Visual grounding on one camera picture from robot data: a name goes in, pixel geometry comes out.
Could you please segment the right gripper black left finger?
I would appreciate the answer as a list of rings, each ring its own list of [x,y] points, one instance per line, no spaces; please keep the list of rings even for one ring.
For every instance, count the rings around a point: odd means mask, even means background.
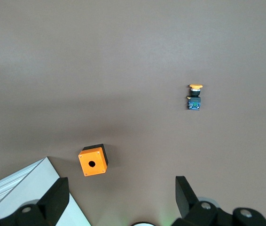
[[[55,226],[69,203],[69,182],[59,178],[36,204],[15,212],[17,226]]]

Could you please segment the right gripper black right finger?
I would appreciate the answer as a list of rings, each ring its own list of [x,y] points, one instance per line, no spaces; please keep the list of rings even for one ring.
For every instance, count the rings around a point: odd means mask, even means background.
[[[198,200],[185,176],[175,178],[175,198],[181,217],[174,226],[213,226],[218,209],[208,201]]]

